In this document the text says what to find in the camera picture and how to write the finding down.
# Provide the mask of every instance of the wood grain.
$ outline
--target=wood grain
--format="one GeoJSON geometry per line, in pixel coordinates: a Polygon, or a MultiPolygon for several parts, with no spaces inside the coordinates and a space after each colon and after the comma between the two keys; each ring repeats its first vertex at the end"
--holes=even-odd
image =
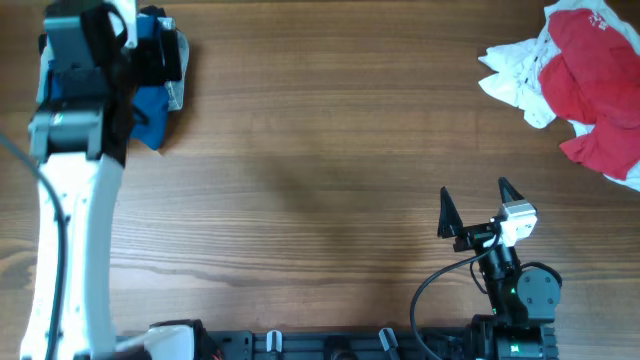
{"type": "MultiPolygon", "coordinates": [[[[42,3],[0,7],[0,130],[25,149],[42,3]]],[[[112,240],[120,333],[188,317],[407,327],[418,284],[461,259],[435,235],[439,188],[481,222],[507,176],[540,212],[520,257],[565,279],[562,358],[637,358],[640,194],[571,163],[566,123],[534,130],[477,85],[486,47],[537,35],[540,1],[173,3],[192,48],[187,102],[160,153],[131,145],[112,240]]],[[[5,151],[0,168],[0,357],[15,359],[38,209],[27,171],[5,151]]],[[[490,308],[464,269],[418,312],[465,325],[490,308]]]]}

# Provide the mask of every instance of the black cable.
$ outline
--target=black cable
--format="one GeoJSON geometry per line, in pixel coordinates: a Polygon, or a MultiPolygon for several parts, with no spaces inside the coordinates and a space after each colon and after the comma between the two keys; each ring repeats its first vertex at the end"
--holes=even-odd
{"type": "Polygon", "coordinates": [[[480,282],[478,281],[478,279],[476,279],[476,274],[473,272],[473,264],[475,264],[475,261],[471,262],[471,264],[469,264],[469,272],[471,273],[471,278],[473,279],[473,282],[476,283],[476,286],[478,287],[478,290],[480,290],[481,293],[487,295],[487,290],[485,290],[482,285],[480,285],[480,282]]]}
{"type": "Polygon", "coordinates": [[[470,257],[468,259],[459,261],[459,262],[457,262],[457,263],[455,263],[453,265],[446,266],[446,267],[436,271],[435,273],[433,273],[433,275],[429,276],[422,283],[422,285],[420,285],[420,287],[418,287],[418,290],[416,290],[416,293],[413,295],[413,299],[411,300],[411,307],[409,308],[409,321],[411,322],[411,330],[413,332],[413,335],[416,338],[416,341],[418,342],[420,347],[422,347],[422,349],[427,353],[427,356],[431,360],[442,360],[442,359],[438,355],[436,355],[433,351],[431,351],[431,349],[429,349],[427,344],[425,344],[424,341],[422,340],[422,336],[420,336],[420,332],[418,331],[418,326],[416,325],[416,304],[418,303],[418,299],[420,298],[420,295],[422,294],[424,289],[426,289],[427,286],[429,286],[429,284],[431,284],[435,279],[440,277],[440,275],[445,274],[445,273],[447,273],[447,272],[449,272],[451,270],[457,269],[457,268],[459,268],[461,266],[467,265],[469,263],[478,261],[478,260],[482,259],[483,257],[487,256],[493,250],[495,250],[495,248],[498,247],[498,245],[500,243],[500,227],[498,227],[497,229],[498,229],[498,231],[496,233],[496,237],[493,240],[493,243],[491,243],[491,246],[487,249],[487,251],[485,251],[484,253],[482,253],[480,255],[476,255],[476,256],[470,257]]]}
{"type": "Polygon", "coordinates": [[[551,276],[553,276],[556,279],[556,281],[558,282],[558,285],[562,287],[562,276],[560,276],[560,273],[555,271],[552,267],[537,261],[529,262],[520,266],[521,269],[528,268],[528,267],[537,267],[538,269],[542,269],[548,272],[549,274],[551,274],[551,276]]]}
{"type": "Polygon", "coordinates": [[[2,133],[0,133],[0,143],[15,155],[15,157],[17,157],[26,167],[28,167],[29,170],[31,170],[33,176],[38,179],[47,190],[47,193],[51,198],[51,202],[53,203],[53,209],[55,212],[54,216],[56,223],[58,224],[58,266],[56,269],[56,284],[53,292],[51,321],[49,323],[47,353],[45,355],[46,360],[52,360],[55,355],[56,346],[58,345],[58,337],[60,335],[59,328],[62,310],[62,292],[66,267],[67,226],[64,219],[64,211],[62,209],[60,199],[56,196],[55,189],[44,174],[42,174],[42,172],[40,172],[40,170],[38,170],[38,168],[31,162],[29,156],[20,150],[18,146],[11,142],[11,140],[2,133]]]}

